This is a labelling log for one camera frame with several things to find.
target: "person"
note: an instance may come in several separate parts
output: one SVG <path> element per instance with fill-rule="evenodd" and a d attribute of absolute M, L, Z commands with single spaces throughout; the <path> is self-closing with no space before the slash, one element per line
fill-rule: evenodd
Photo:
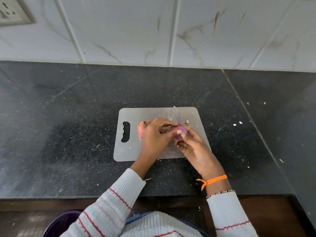
<path fill-rule="evenodd" d="M 173 130 L 162 135 L 158 131 L 161 127 L 178 125 L 168 119 L 156 118 L 144 132 L 142 150 L 137 160 L 61 236 L 207 236 L 194 225 L 158 211 L 126 220 L 146 184 L 143 180 L 146 172 L 168 143 L 179 134 L 181 138 L 176 143 L 177 148 L 204 181 L 225 176 L 223 167 L 194 129 L 185 127 L 186 134 Z M 206 192 L 217 236 L 257 236 L 227 179 L 206 185 Z"/>

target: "cutting board handle hole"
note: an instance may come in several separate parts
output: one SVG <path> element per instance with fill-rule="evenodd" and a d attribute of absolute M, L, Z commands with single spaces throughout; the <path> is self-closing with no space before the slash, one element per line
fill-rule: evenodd
<path fill-rule="evenodd" d="M 128 142 L 128 140 L 130 139 L 131 125 L 129 122 L 124 121 L 123 126 L 124 126 L 123 128 L 124 133 L 123 133 L 123 138 L 121 139 L 121 142 L 125 143 L 125 142 Z"/>

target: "knife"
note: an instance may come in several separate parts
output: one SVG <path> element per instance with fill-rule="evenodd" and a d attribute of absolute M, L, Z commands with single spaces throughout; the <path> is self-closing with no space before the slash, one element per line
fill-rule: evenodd
<path fill-rule="evenodd" d="M 173 106 L 173 112 L 176 115 L 176 119 L 177 119 L 178 123 L 180 124 L 180 122 L 179 122 L 179 119 L 180 119 L 180 111 L 179 111 L 179 109 L 177 107 Z"/>

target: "orange bracelet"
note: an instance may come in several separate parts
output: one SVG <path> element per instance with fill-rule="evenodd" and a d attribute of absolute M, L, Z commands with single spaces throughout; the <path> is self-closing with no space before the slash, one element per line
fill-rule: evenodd
<path fill-rule="evenodd" d="M 222 180 L 222 179 L 227 179 L 227 175 L 218 176 L 218 177 L 215 177 L 215 178 L 213 178 L 213 179 L 209 179 L 209 180 L 207 180 L 207 181 L 202 180 L 202 179 L 197 179 L 197 180 L 202 181 L 202 182 L 204 183 L 204 184 L 202 185 L 202 189 L 201 189 L 201 191 L 202 191 L 205 186 L 207 186 L 207 185 L 209 185 L 209 184 L 212 184 L 212 183 L 215 183 L 215 182 L 217 182 L 217 181 L 219 181 L 219 180 Z"/>

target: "striped sleeve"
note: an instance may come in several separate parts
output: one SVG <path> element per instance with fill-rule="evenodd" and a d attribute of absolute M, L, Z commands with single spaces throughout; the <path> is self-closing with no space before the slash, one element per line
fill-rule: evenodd
<path fill-rule="evenodd" d="M 121 234 L 140 191 L 145 186 L 138 174 L 127 169 L 61 237 L 116 237 Z"/>
<path fill-rule="evenodd" d="M 211 195 L 209 204 L 218 237 L 258 236 L 245 214 L 235 191 Z"/>

